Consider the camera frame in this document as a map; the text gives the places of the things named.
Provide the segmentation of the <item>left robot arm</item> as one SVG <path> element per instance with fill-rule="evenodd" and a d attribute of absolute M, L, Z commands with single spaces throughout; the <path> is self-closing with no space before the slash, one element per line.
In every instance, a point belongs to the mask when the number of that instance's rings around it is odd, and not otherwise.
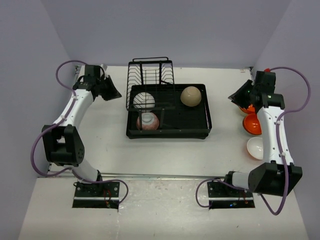
<path fill-rule="evenodd" d="M 106 70 L 104 64 L 83 64 L 70 87 L 71 96 L 66 107 L 52 125 L 44 125 L 41 130 L 46 160 L 62 168 L 51 176 L 70 171 L 87 184 L 87 192 L 94 197 L 103 193 L 103 179 L 100 171 L 85 158 L 85 146 L 78 128 L 97 97 L 110 101 L 122 96 Z"/>

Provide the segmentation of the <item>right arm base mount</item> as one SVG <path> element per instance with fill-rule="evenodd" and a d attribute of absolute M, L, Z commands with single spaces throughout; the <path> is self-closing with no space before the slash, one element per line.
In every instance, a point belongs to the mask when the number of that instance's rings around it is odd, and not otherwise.
<path fill-rule="evenodd" d="M 255 208 L 251 192 L 229 187 L 219 181 L 207 182 L 210 209 Z"/>

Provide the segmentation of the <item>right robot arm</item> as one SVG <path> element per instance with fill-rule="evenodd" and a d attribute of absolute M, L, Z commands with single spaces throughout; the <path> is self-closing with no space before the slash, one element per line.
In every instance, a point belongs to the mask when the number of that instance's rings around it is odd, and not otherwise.
<path fill-rule="evenodd" d="M 233 197 L 241 189 L 287 196 L 302 178 L 302 168 L 294 164 L 288 147 L 284 97 L 275 93 L 275 86 L 274 72 L 257 71 L 254 80 L 248 80 L 229 96 L 239 107 L 254 107 L 262 132 L 264 162 L 250 172 L 230 171 L 230 180 L 223 184 L 227 196 Z"/>

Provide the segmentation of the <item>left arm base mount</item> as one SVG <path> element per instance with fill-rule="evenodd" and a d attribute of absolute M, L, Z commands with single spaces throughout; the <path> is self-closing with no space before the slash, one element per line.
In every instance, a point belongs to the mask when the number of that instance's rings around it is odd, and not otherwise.
<path fill-rule="evenodd" d="M 77 181 L 73 185 L 75 192 L 72 208 L 119 209 L 120 183 L 118 181 L 99 184 Z"/>

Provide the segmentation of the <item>orange white bowl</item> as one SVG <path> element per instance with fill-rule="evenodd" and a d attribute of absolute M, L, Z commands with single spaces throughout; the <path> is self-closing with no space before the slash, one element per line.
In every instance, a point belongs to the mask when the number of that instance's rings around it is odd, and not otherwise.
<path fill-rule="evenodd" d="M 252 137 L 247 141 L 246 148 L 248 153 L 257 160 L 262 160 L 264 155 L 263 139 Z"/>

